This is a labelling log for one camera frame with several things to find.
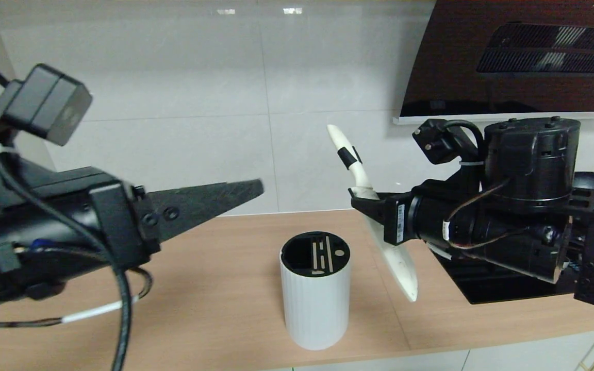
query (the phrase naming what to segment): black cooktop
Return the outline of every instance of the black cooktop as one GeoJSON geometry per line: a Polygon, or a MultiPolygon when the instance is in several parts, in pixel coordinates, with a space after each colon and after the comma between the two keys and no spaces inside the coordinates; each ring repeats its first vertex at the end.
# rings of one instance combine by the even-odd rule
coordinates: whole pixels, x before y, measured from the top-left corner
{"type": "Polygon", "coordinates": [[[579,276],[574,265],[568,266],[556,284],[544,282],[507,268],[476,259],[447,260],[434,254],[462,291],[469,303],[538,298],[574,292],[579,276]]]}

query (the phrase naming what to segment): white tile wall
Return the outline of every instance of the white tile wall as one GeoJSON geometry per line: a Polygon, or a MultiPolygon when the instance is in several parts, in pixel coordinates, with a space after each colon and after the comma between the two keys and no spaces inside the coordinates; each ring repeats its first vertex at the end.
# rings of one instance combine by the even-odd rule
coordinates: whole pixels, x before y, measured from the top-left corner
{"type": "Polygon", "coordinates": [[[48,145],[58,171],[94,166],[147,191],[262,178],[266,192],[236,213],[276,211],[266,115],[84,122],[63,148],[48,145]]]}
{"type": "MultiPolygon", "coordinates": [[[[18,75],[42,61],[94,93],[73,141],[50,148],[59,170],[99,166],[153,190],[262,178],[266,195],[233,214],[346,209],[351,177],[326,124],[379,191],[456,170],[427,162],[415,126],[390,124],[433,4],[0,1],[0,31],[18,75]]],[[[594,123],[577,170],[594,170],[594,123]]]]}
{"type": "Polygon", "coordinates": [[[309,5],[262,19],[269,112],[401,108],[433,6],[309,5]]]}

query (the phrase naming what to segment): white spatula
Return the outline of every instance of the white spatula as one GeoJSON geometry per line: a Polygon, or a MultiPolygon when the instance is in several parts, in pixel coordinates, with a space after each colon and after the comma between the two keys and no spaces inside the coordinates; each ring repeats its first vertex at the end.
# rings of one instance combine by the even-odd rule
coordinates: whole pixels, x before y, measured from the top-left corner
{"type": "MultiPolygon", "coordinates": [[[[373,190],[373,186],[370,183],[370,179],[368,179],[364,166],[358,158],[357,152],[345,137],[345,134],[343,134],[335,125],[327,125],[327,131],[336,147],[336,151],[341,148],[346,148],[355,160],[348,167],[348,170],[354,177],[354,187],[351,187],[354,196],[365,199],[380,199],[377,196],[377,192],[373,190]]],[[[403,290],[403,293],[405,293],[409,301],[416,301],[417,294],[419,293],[419,282],[417,281],[417,272],[414,266],[414,261],[408,251],[405,247],[393,246],[384,242],[384,226],[367,216],[365,216],[365,219],[366,222],[368,222],[370,232],[375,239],[375,244],[382,252],[384,261],[388,265],[393,278],[403,290]]]]}

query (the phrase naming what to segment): range hood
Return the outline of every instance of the range hood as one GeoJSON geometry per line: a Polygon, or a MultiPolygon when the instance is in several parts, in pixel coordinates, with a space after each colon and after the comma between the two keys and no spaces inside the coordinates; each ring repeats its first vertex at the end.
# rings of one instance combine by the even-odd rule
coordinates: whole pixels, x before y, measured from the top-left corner
{"type": "Polygon", "coordinates": [[[396,124],[594,119],[594,0],[438,0],[396,124]]]}

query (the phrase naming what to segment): black lid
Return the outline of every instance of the black lid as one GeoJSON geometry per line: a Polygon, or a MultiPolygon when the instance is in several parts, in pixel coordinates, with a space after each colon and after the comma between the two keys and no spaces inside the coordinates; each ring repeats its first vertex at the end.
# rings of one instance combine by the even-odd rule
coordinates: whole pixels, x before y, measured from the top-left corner
{"type": "Polygon", "coordinates": [[[304,277],[326,277],[343,269],[350,249],[335,234],[306,232],[290,238],[281,249],[281,263],[304,277]]]}

